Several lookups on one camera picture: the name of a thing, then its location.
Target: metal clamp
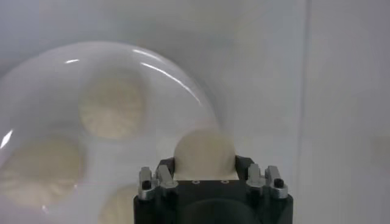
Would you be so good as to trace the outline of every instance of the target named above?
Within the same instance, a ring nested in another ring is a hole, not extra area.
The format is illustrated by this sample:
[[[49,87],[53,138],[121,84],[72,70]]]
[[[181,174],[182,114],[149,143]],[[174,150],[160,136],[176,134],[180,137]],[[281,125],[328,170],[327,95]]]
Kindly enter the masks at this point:
[[[155,197],[157,183],[152,177],[152,171],[148,167],[142,167],[139,176],[138,198],[142,201],[153,199]]]
[[[250,192],[257,191],[263,195],[263,186],[266,185],[265,179],[261,176],[258,164],[252,163],[248,168],[248,180],[246,181]]]
[[[279,170],[276,166],[268,166],[265,171],[267,185],[271,190],[271,197],[275,199],[284,199],[288,197],[288,187],[280,178]]]
[[[179,183],[176,180],[173,180],[166,165],[159,165],[156,173],[164,197],[169,193],[177,193],[177,186]]]

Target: dough ball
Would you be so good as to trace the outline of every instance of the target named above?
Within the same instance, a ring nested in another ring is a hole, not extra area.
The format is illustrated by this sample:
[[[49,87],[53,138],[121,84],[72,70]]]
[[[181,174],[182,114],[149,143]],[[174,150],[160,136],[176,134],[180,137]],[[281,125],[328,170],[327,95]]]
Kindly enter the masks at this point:
[[[176,180],[236,180],[235,148],[228,137],[214,130],[196,130],[175,149]]]
[[[77,144],[51,138],[16,150],[0,168],[0,194],[17,205],[41,208],[68,195],[82,177]]]
[[[98,137],[122,139],[136,132],[143,109],[141,91],[125,78],[107,77],[87,87],[79,104],[84,127]]]
[[[137,193],[136,186],[126,186],[115,192],[104,205],[99,224],[133,224],[133,199]]]

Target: white backdrop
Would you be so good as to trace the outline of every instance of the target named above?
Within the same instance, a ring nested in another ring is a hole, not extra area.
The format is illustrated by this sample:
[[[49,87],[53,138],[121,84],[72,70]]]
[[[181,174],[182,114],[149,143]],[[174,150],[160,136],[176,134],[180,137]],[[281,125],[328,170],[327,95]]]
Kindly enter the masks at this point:
[[[0,75],[80,41],[151,49],[202,85],[239,154],[279,166],[296,223],[387,223],[389,10],[387,0],[2,0]]]

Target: white plate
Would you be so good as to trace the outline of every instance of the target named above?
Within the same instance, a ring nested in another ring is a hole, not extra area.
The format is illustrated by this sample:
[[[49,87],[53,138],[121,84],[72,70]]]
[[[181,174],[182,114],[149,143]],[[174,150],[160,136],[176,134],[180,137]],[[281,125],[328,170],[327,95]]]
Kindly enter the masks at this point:
[[[83,87],[111,69],[140,73],[147,96],[145,126],[123,141],[90,136],[78,115]],[[201,89],[156,53],[106,42],[43,53],[0,80],[0,166],[27,140],[60,133],[85,146],[85,176],[59,204],[39,210],[19,208],[0,195],[1,224],[96,224],[107,197],[120,186],[135,184],[141,166],[154,168],[160,159],[172,156],[189,131],[217,126]]]

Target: black bolt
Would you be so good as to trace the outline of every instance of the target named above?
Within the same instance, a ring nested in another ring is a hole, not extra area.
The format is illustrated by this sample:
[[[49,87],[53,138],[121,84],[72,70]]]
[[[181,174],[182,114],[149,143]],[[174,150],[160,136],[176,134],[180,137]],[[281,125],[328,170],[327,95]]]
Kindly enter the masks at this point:
[[[285,182],[282,179],[276,178],[274,180],[274,187],[276,187],[276,188],[283,188],[284,186],[285,186]]]
[[[152,182],[147,180],[142,182],[142,190],[150,190],[152,188]]]

